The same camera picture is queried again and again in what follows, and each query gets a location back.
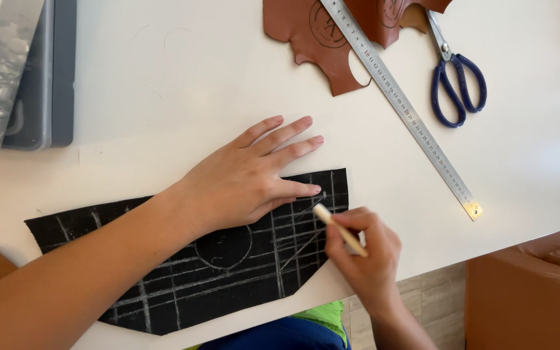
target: blue clothing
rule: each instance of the blue clothing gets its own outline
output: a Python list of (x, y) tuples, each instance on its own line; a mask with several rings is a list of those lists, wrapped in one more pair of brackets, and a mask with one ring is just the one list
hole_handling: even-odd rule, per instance
[[(198, 350), (345, 350), (330, 329), (300, 318), (285, 317), (209, 341)], [(347, 344), (346, 350), (352, 350)]]

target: steel ruler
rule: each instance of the steel ruler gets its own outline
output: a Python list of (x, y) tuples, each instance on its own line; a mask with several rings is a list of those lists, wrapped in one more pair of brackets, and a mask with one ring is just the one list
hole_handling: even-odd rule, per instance
[(337, 27), (350, 43), (368, 72), (373, 77), (384, 95), (393, 105), (394, 110), (408, 127), (412, 136), (416, 139), (423, 151), (436, 167), (444, 182), (449, 186), (457, 200), (462, 204), (464, 210), (472, 220), (477, 220), (483, 212), (468, 187), (442, 152), (436, 140), (425, 127), (425, 124), (416, 113), (406, 95), (401, 91), (399, 84), (394, 80), (390, 71), (386, 68), (384, 61), (364, 34), (343, 0), (321, 0), (327, 12), (336, 22)]

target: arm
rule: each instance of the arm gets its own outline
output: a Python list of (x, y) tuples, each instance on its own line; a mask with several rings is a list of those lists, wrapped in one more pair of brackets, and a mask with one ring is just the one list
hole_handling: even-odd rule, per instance
[(193, 240), (319, 193), (278, 174), (320, 147), (321, 136), (274, 152), (312, 118), (253, 144), (282, 122), (254, 125), (148, 202), (2, 278), (0, 349), (68, 349), (128, 288)]
[(423, 327), (403, 305), (395, 278), (401, 241), (364, 207), (332, 216), (340, 225), (364, 231), (368, 257), (352, 256), (335, 226), (327, 227), (325, 252), (345, 276), (371, 315), (378, 349), (437, 350)]

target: chalk pencil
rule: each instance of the chalk pencil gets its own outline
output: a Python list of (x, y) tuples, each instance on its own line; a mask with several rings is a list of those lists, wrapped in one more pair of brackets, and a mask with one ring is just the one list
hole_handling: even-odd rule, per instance
[(314, 212), (315, 215), (318, 216), (319, 219), (321, 219), (326, 225), (336, 226), (338, 231), (340, 231), (340, 236), (343, 237), (345, 242), (349, 244), (349, 246), (353, 248), (354, 251), (356, 251), (362, 258), (368, 257), (368, 253), (364, 250), (364, 248), (362, 248), (360, 241), (358, 241), (356, 237), (345, 227), (342, 227), (334, 222), (334, 220), (332, 220), (332, 213), (330, 213), (323, 204), (319, 203), (315, 205), (315, 208), (312, 208), (312, 212)]

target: tiled floor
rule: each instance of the tiled floor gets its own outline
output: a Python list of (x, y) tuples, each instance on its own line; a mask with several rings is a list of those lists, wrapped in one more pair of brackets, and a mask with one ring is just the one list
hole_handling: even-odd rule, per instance
[[(465, 262), (397, 282), (401, 297), (439, 350), (463, 350)], [(370, 318), (356, 297), (343, 299), (343, 323), (354, 350), (375, 350)]]

